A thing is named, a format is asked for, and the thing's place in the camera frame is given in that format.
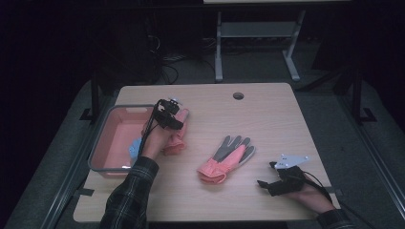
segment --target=work glove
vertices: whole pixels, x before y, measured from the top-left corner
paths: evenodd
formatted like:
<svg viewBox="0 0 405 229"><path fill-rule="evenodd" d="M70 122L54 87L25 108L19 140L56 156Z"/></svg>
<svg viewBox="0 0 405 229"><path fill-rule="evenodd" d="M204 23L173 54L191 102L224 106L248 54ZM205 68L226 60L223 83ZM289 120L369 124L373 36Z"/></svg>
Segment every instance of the work glove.
<svg viewBox="0 0 405 229"><path fill-rule="evenodd" d="M249 144L249 137L242 141L240 135L233 139L228 135L215 155L197 170L200 180L213 184L224 182L226 174L243 165L255 153L256 148Z"/></svg>
<svg viewBox="0 0 405 229"><path fill-rule="evenodd" d="M182 122L182 128L170 136L166 146L163 148L164 155L178 155L180 151L185 148L185 142L182 140L182 138L184 137L185 131L187 129L186 119L188 117L188 114L189 111L187 109L182 109L175 115L175 118L178 121Z"/></svg>

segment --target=background desk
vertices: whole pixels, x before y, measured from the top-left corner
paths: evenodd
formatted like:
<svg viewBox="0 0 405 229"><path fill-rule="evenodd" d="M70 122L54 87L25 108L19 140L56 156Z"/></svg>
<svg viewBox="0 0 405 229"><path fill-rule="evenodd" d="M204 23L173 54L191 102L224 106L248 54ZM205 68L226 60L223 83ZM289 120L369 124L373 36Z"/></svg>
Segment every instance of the background desk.
<svg viewBox="0 0 405 229"><path fill-rule="evenodd" d="M237 100L234 93L245 98ZM116 104L150 104L167 96L176 96L190 110L184 138L187 148L179 156L158 158L160 171L149 197L149 221L313 219L312 212L293 200L273 198L256 182L278 180L268 163L286 154L309 156L310 161L300 167L330 186L289 84L124 87ZM251 137L257 152L223 184L202 184L196 170L226 135ZM84 187L95 192L80 197L75 220L100 221L106 199L122 181L91 171Z"/></svg>

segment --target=person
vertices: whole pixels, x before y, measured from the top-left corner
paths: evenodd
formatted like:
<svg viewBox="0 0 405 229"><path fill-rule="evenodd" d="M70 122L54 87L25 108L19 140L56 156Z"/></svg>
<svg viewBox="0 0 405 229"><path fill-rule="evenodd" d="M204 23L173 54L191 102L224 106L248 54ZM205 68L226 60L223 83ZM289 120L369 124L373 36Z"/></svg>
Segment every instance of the person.
<svg viewBox="0 0 405 229"><path fill-rule="evenodd" d="M128 176L109 196L100 228L147 228L146 207L149 192L158 173L155 159L175 131L162 129L156 121L146 139L141 156ZM305 184L299 192L283 195L304 204L318 214L317 220L325 229L354 228L345 212L336 209L325 196Z"/></svg>

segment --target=plaid sleeve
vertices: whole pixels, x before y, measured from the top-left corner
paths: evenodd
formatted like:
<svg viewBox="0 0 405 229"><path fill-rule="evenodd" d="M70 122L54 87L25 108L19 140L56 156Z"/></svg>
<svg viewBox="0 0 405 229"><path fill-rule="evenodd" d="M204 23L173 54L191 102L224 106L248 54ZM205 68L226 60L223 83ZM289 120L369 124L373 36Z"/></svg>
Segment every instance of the plaid sleeve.
<svg viewBox="0 0 405 229"><path fill-rule="evenodd" d="M342 209L331 210L317 218L323 229L351 229L354 228L351 220Z"/></svg>
<svg viewBox="0 0 405 229"><path fill-rule="evenodd" d="M158 170L154 160L140 156L107 199L100 228L145 228L149 192Z"/></svg>

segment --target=hand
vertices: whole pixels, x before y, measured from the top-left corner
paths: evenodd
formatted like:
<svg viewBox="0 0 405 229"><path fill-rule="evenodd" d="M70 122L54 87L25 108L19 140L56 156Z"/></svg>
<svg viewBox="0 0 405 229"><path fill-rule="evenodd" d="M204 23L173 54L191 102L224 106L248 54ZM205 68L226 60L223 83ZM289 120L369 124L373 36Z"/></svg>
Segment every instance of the hand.
<svg viewBox="0 0 405 229"><path fill-rule="evenodd" d="M308 184L304 184L303 189L299 192L288 193L282 196L297 200L317 214L322 214L335 209L333 204L331 204L323 194Z"/></svg>
<svg viewBox="0 0 405 229"><path fill-rule="evenodd" d="M143 126L142 135L144 135L146 129L146 124ZM171 135L173 135L176 131L166 127L163 129L156 120L153 121L151 126L151 132L149 136L146 138L145 145L141 152L142 156L149 157L151 159L155 159L159 152L164 148L167 144L167 141Z"/></svg>

